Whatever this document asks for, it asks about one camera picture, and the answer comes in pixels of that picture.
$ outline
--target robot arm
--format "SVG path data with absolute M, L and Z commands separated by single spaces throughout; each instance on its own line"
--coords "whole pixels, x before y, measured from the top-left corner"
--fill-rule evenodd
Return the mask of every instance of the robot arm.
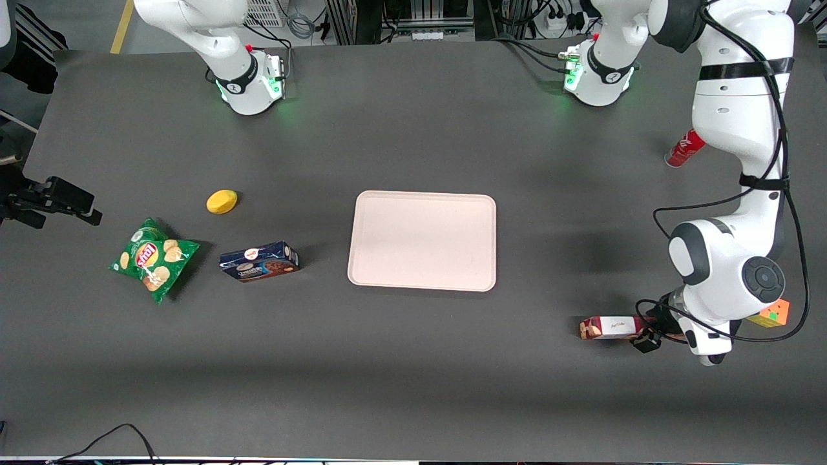
M 14 56 L 16 28 L 13 15 L 14 5 L 8 0 L 0 0 L 0 70 Z
M 722 0 L 709 9 L 719 24 L 767 58 L 782 103 L 792 65 L 794 24 L 785 14 L 789 3 Z M 692 108 L 694 128 L 708 144 L 738 157 L 742 192 L 767 173 L 767 181 L 745 194 L 734 213 L 679 224 L 669 242 L 672 263 L 684 281 L 670 304 L 728 333 L 730 320 L 758 313 L 784 291 L 784 275 L 773 259 L 783 241 L 784 183 L 779 180 L 786 153 L 777 147 L 778 121 L 766 82 L 749 72 L 753 59 L 711 27 L 702 31 L 697 46 L 703 68 Z M 673 316 L 702 361 L 731 350 L 729 338 L 686 316 Z
M 135 9 L 201 55 L 236 113 L 261 113 L 282 97 L 281 59 L 245 47 L 231 29 L 244 23 L 246 0 L 135 0 Z
M 777 140 L 779 122 L 764 76 L 776 80 L 783 102 L 794 36 L 793 21 L 786 14 L 790 0 L 649 3 L 595 0 L 605 19 L 603 31 L 596 41 L 587 40 L 562 54 L 570 60 L 566 67 L 572 74 L 564 88 L 590 105 L 612 103 L 628 87 L 629 66 L 645 42 L 640 31 L 680 52 L 697 44 L 702 69 L 692 107 L 693 127 L 706 143 L 738 157 L 742 192 L 754 189 L 730 215 L 675 228 L 669 255 L 684 284 L 662 301 L 682 313 L 656 314 L 662 327 L 680 326 L 691 351 L 704 364 L 717 363 L 732 348 L 725 336 L 732 334 L 730 322 L 760 312 L 784 291 L 784 275 L 773 259 L 783 240 L 786 153 Z M 705 26 L 700 11 L 707 7 L 716 22 L 752 44 L 767 61 L 755 63 L 738 44 Z M 616 60 L 609 59 L 612 54 Z

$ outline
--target metal frame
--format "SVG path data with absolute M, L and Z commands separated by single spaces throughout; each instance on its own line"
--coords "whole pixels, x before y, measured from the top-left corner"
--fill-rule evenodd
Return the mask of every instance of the metal frame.
M 340 46 L 356 44 L 356 18 L 358 8 L 356 0 L 324 0 L 330 15 L 330 26 Z

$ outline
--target table surface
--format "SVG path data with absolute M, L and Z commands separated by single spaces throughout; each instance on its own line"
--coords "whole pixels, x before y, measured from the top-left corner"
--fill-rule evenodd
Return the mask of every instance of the table surface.
M 675 344 L 643 355 L 576 336 L 583 317 L 630 314 L 680 283 L 654 208 L 738 189 L 737 160 L 716 150 L 681 170 L 662 161 L 691 125 L 696 50 L 650 41 L 640 62 L 615 105 L 589 108 L 498 43 L 312 47 L 296 51 L 289 98 L 242 117 L 195 54 L 61 56 L 27 174 L 96 194 L 103 223 L 0 228 L 2 454 L 68 453 L 128 421 L 162 455 L 822 463 L 827 99 L 811 28 L 786 98 L 804 331 L 738 343 L 716 368 Z M 208 213 L 225 188 L 239 205 Z M 351 284 L 367 189 L 494 198 L 495 288 Z M 161 306 L 107 270 L 148 216 L 204 244 Z M 301 272 L 240 284 L 218 269 L 221 252 L 277 240 Z M 793 322 L 795 250 L 780 260 Z M 141 445 L 124 433 L 93 452 Z

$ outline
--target chip bag logo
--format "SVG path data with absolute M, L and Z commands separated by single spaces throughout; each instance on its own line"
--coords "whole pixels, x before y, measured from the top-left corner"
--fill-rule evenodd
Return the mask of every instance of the chip bag logo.
M 156 261 L 158 261 L 158 247 L 155 244 L 147 242 L 138 248 L 138 253 L 135 255 L 135 264 L 138 268 L 147 268 L 154 265 Z

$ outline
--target green chip bag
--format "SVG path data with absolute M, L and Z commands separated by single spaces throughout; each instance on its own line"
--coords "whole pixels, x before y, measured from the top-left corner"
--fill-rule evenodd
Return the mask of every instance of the green chip bag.
M 158 223 L 147 218 L 109 269 L 143 282 L 160 304 L 197 250 L 196 242 L 170 239 Z

